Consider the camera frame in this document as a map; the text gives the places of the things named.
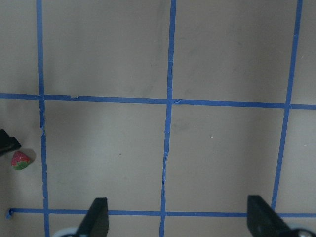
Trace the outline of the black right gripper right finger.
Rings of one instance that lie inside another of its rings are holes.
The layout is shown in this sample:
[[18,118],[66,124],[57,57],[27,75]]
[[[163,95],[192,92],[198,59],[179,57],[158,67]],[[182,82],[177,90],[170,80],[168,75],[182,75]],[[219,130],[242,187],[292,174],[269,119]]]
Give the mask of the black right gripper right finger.
[[259,195],[247,198],[247,227],[253,237],[295,237],[291,229]]

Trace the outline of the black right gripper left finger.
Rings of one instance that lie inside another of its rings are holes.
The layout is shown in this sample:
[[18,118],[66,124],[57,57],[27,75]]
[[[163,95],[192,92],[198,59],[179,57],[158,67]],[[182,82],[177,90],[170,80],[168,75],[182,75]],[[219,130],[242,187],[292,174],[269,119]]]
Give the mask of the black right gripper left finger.
[[96,198],[77,229],[78,237],[106,237],[109,231],[108,202]]

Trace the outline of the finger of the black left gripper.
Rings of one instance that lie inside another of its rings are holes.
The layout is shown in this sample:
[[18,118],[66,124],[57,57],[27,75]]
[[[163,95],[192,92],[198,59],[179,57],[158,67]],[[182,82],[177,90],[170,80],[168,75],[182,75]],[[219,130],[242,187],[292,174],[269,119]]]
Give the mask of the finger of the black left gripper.
[[11,151],[21,148],[21,144],[15,137],[10,137],[4,129],[0,130],[0,155],[3,156]]

